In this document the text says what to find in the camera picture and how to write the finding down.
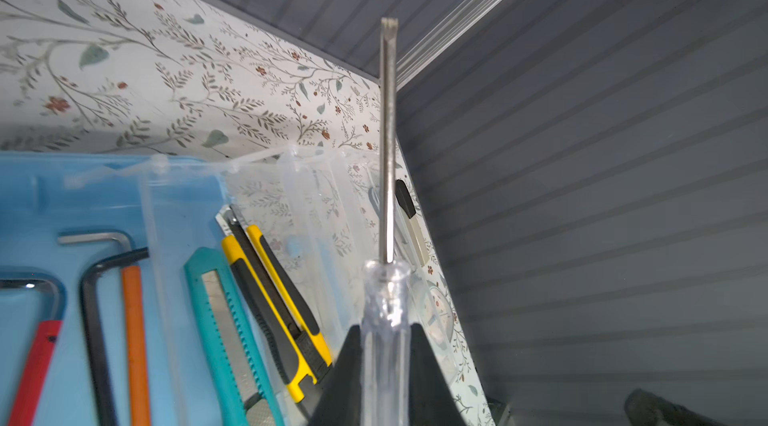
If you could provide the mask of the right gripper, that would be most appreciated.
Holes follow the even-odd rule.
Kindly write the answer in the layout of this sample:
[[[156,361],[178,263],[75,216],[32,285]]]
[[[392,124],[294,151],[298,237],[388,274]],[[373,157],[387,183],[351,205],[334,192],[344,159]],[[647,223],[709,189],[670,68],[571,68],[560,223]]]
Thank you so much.
[[[693,412],[643,389],[633,390],[627,396],[623,409],[633,426],[724,426],[722,422]]]

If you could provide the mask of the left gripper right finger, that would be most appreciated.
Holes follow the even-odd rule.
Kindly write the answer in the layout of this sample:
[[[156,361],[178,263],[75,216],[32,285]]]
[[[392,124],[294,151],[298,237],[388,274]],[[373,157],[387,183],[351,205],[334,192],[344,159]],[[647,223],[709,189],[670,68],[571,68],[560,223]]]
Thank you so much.
[[[465,426],[422,325],[410,335],[409,424]]]

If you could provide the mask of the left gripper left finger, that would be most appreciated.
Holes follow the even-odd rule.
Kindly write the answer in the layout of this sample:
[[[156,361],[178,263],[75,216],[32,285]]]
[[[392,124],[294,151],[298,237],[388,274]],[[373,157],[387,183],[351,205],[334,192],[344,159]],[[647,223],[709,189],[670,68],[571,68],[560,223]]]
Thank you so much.
[[[363,348],[359,325],[352,326],[325,384],[309,426],[360,426]]]

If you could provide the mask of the clear handled screwdriver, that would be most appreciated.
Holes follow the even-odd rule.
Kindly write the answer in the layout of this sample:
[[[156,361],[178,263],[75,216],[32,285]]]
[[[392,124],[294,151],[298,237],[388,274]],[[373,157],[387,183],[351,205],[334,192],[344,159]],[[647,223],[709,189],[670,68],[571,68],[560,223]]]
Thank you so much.
[[[396,52],[398,20],[382,18],[380,30],[380,186],[378,257],[365,266],[366,302],[361,423],[409,423],[410,266],[395,253]]]

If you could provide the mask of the teal pen tool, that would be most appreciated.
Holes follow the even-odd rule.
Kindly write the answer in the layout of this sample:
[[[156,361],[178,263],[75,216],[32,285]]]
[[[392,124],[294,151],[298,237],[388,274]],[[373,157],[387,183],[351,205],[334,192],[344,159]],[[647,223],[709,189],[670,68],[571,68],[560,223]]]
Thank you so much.
[[[184,264],[224,425],[282,425],[283,415],[224,255],[200,247]]]

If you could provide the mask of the yellow black utility knife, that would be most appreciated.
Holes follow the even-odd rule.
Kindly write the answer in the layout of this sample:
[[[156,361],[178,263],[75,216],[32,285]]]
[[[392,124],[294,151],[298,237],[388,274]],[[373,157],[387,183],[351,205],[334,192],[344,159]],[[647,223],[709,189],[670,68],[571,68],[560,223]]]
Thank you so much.
[[[216,221],[232,274],[267,340],[278,374],[309,417],[333,369],[321,328],[262,231],[247,224],[233,205],[223,206]]]

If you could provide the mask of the blue plastic tool box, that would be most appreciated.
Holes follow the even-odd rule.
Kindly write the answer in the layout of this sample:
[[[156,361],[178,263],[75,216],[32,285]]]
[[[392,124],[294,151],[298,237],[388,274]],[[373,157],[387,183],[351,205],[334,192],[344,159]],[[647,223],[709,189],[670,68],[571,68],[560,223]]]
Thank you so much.
[[[234,205],[258,226],[305,297],[333,354],[362,318],[364,263],[377,252],[374,153],[285,146],[232,160],[5,152],[1,267],[42,271],[66,291],[59,341],[35,416],[39,425],[94,425],[96,400],[79,282],[114,255],[112,240],[66,246],[63,234],[118,231],[149,256],[144,281],[152,421],[218,425],[221,408],[184,266],[219,249],[216,213]]]

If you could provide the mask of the orange handled hex key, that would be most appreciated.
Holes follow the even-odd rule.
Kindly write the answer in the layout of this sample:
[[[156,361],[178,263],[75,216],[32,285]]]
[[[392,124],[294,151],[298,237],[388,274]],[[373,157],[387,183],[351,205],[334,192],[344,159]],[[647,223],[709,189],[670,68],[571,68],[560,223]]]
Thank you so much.
[[[131,238],[121,231],[62,234],[58,237],[58,242],[62,245],[104,241],[117,243],[121,247],[119,254],[138,249],[133,246]],[[118,270],[121,274],[130,420],[133,425],[149,425],[151,423],[150,382],[140,262],[133,266],[112,270]]]

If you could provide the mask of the black hex key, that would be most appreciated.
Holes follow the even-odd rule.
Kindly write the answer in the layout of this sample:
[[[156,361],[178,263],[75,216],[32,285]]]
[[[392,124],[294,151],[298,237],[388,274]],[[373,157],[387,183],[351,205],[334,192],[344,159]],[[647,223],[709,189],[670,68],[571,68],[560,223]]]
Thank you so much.
[[[118,419],[98,305],[97,282],[101,274],[108,270],[133,266],[148,257],[149,249],[142,247],[104,258],[87,267],[79,281],[81,317],[100,425],[117,425]]]

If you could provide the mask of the red handled hex key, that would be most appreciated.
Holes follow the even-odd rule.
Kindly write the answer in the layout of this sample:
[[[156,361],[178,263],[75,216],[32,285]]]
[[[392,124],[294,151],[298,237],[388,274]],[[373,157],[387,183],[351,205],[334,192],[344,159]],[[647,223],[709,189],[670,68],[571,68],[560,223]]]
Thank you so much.
[[[18,269],[1,271],[1,289],[34,290],[46,300],[7,420],[7,425],[32,425],[62,327],[67,292],[53,275]]]

